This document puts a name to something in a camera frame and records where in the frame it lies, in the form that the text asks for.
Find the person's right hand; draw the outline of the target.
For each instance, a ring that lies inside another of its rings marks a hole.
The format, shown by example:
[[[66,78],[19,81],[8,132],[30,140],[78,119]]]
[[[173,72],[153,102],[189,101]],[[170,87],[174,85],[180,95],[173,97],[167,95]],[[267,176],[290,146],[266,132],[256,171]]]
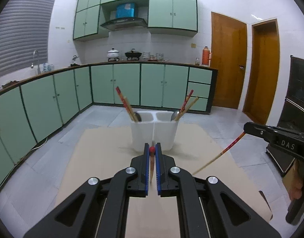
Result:
[[[291,201],[300,199],[302,196],[303,177],[299,173],[300,162],[295,159],[292,167],[282,179]]]

